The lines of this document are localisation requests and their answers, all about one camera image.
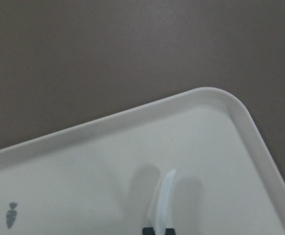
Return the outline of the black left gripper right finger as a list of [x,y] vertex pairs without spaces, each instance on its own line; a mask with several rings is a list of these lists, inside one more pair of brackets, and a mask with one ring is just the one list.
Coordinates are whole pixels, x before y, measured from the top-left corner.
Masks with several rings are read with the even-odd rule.
[[166,228],[165,235],[175,235],[174,228]]

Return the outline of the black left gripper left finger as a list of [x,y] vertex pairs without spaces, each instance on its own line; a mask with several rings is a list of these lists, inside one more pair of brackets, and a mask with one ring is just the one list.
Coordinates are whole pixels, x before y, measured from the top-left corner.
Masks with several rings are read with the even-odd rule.
[[142,229],[142,235],[154,235],[153,227],[145,227]]

